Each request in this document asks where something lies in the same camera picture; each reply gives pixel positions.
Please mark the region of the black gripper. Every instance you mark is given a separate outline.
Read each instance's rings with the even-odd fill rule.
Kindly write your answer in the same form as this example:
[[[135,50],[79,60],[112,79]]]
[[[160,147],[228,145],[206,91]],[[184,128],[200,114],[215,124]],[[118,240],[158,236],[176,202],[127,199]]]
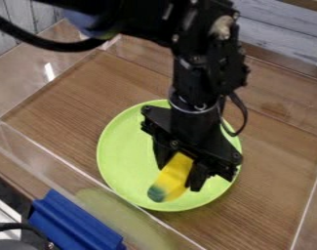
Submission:
[[[158,169],[164,168],[178,152],[190,157],[186,186],[195,192],[211,177],[231,182],[242,162],[240,153],[227,139],[238,132],[223,121],[223,106],[220,101],[203,106],[168,101],[167,106],[144,104],[140,108],[140,130],[151,137]]]

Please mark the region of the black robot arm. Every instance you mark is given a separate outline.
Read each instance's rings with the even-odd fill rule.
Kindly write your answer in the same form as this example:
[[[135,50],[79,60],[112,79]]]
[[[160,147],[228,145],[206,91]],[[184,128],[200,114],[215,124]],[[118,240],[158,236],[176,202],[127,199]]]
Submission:
[[[0,16],[0,31],[28,45],[63,53],[84,52],[116,35],[140,38],[170,49],[174,57],[168,107],[144,105],[140,129],[151,136],[158,167],[172,157],[190,158],[184,186],[192,191],[211,177],[231,181],[242,162],[228,142],[240,130],[223,120],[226,101],[242,114],[236,89],[250,68],[238,40],[239,11],[231,0],[33,0],[55,6],[85,36],[76,42],[48,40]]]

